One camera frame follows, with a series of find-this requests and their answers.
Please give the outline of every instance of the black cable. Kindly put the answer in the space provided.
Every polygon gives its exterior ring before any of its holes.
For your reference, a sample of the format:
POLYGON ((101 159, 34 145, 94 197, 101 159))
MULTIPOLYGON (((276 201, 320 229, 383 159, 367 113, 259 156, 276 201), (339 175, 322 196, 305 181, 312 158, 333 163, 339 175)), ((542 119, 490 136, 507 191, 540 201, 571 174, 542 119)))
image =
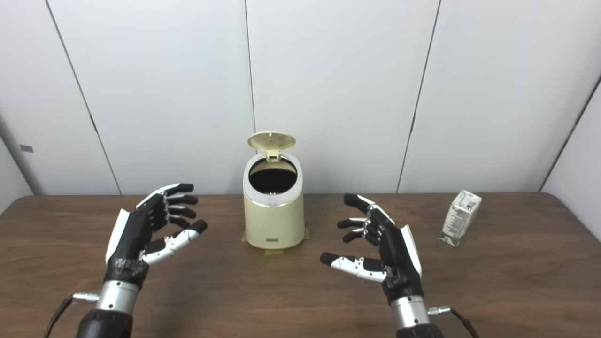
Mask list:
POLYGON ((72 302, 73 302, 73 296, 69 296, 63 300, 61 305, 58 306, 58 309, 56 310, 54 315, 52 315, 52 318, 50 318, 50 322, 48 323, 48 327, 46 328, 46 332, 44 333, 44 338, 50 337, 50 332, 52 331, 54 324, 56 324, 58 318, 61 317, 63 312, 65 312, 65 310, 67 310, 67 307, 69 305, 71 305, 72 302))
POLYGON ((480 336, 478 335, 478 333, 476 332, 476 330, 472 326, 472 323, 470 323, 469 320, 465 319, 465 317, 463 317, 461 315, 461 313, 455 311, 455 309, 452 309, 452 308, 451 308, 451 313, 454 314, 457 318, 459 318, 459 320, 461 321, 461 323, 463 324, 463 326, 465 326, 465 328, 468 330, 468 332, 470 333, 470 335, 473 338, 480 338, 480 336))

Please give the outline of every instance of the trash can opening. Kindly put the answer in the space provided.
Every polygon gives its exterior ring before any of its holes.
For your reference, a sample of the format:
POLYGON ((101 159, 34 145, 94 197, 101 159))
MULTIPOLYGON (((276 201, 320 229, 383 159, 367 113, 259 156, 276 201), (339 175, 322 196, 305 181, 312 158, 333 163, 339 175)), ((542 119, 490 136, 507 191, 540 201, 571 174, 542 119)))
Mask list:
POLYGON ((261 159, 248 174, 251 186, 262 194, 282 194, 294 186, 297 177, 296 167, 284 158, 278 162, 261 159))

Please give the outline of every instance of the small carton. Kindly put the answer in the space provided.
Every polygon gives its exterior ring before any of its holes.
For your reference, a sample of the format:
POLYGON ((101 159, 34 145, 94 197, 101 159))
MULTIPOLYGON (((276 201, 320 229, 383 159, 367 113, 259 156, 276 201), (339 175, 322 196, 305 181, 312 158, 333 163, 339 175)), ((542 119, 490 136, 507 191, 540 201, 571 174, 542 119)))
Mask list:
POLYGON ((472 224, 481 202, 481 197, 461 190, 451 203, 439 238, 454 247, 459 246, 469 225, 472 224))

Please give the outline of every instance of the trash can lid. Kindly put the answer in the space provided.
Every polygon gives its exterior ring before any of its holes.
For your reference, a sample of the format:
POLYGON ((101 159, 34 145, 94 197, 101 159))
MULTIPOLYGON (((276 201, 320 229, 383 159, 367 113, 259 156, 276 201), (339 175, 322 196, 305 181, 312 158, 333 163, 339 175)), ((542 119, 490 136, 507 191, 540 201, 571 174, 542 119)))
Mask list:
POLYGON ((280 132, 259 132, 248 138, 248 145, 260 152, 286 150, 295 144, 295 138, 280 132))

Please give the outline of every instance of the lid hinge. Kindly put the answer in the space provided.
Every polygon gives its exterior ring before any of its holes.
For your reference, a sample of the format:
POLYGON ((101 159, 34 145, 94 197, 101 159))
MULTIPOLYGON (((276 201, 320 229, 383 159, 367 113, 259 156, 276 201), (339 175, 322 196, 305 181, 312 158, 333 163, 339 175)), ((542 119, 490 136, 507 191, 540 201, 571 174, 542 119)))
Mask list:
POLYGON ((267 150, 267 162, 279 162, 279 150, 267 150))

